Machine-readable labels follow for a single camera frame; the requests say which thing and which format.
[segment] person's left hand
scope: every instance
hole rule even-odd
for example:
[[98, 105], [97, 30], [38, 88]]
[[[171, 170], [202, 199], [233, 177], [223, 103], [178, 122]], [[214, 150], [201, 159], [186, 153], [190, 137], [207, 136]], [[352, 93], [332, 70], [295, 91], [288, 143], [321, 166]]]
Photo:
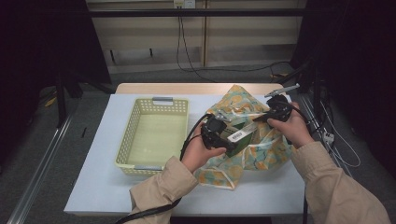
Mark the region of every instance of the person's left hand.
[[187, 169], [194, 173], [195, 170], [205, 165], [207, 161], [215, 156], [219, 156], [226, 151], [225, 147], [212, 147], [210, 150], [206, 149], [201, 136], [201, 126], [194, 130], [193, 139], [191, 139], [189, 145], [186, 148], [186, 152], [181, 159], [181, 162], [187, 167]]

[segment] hand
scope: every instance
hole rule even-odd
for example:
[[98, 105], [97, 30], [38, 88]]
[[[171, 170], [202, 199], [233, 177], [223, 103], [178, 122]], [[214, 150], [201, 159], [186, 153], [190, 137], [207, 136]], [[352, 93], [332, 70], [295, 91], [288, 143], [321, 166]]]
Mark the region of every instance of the hand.
[[[300, 108], [297, 103], [292, 102], [291, 104]], [[276, 119], [268, 119], [267, 123], [280, 130], [296, 148], [315, 141], [306, 129], [303, 117], [301, 117], [301, 115], [295, 110], [291, 111], [290, 118], [286, 122]]]
[[201, 166], [205, 165], [210, 158], [219, 156], [226, 151], [225, 147], [212, 147], [210, 150], [206, 149], [201, 136], [202, 125], [203, 123], [198, 125], [198, 127], [194, 130], [193, 139], [191, 139], [189, 145], [186, 148], [186, 152], [181, 159], [181, 162], [192, 173], [194, 173], [195, 170]]

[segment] white table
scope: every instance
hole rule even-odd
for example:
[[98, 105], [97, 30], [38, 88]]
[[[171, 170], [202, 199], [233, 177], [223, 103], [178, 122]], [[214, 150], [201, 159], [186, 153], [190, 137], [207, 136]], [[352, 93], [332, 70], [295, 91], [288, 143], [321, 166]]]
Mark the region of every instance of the white table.
[[[190, 130], [196, 120], [223, 95], [157, 92], [159, 94], [155, 95], [147, 93], [111, 95], [90, 152], [64, 209], [66, 213], [78, 216], [109, 216], [126, 215], [132, 210], [129, 188], [146, 177], [125, 175], [115, 165], [114, 159], [136, 97], [188, 98]], [[263, 95], [252, 94], [260, 101], [266, 101]], [[198, 186], [189, 195], [183, 197], [174, 209], [174, 216], [269, 217], [301, 214], [303, 201], [304, 182], [291, 161], [288, 161], [269, 171], [245, 171], [235, 190]]]

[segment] beige jacket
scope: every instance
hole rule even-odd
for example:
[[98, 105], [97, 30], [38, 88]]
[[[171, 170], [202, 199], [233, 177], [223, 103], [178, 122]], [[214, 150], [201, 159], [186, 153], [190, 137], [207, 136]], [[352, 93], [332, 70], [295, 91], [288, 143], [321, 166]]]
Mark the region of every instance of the beige jacket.
[[[315, 223], [390, 223], [382, 203], [338, 168], [320, 142], [301, 147], [291, 160], [306, 184], [306, 199]], [[177, 159], [131, 189], [132, 213], [169, 204], [197, 185], [195, 177]], [[171, 211], [130, 221], [169, 223]]]

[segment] table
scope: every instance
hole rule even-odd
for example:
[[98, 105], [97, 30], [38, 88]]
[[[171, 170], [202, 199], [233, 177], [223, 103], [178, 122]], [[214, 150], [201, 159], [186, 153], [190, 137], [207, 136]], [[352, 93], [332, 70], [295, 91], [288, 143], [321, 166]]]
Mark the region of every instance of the table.
[[[129, 188], [146, 177], [125, 175], [114, 164], [125, 122], [140, 96], [178, 96], [190, 101], [189, 129], [205, 108], [221, 99], [232, 83], [124, 83], [111, 95], [76, 185], [64, 209], [78, 216], [126, 215]], [[257, 99], [279, 84], [239, 84]], [[197, 186], [183, 197], [173, 215], [180, 217], [281, 216], [301, 214], [304, 181], [288, 161], [269, 171], [245, 171], [235, 190]]]

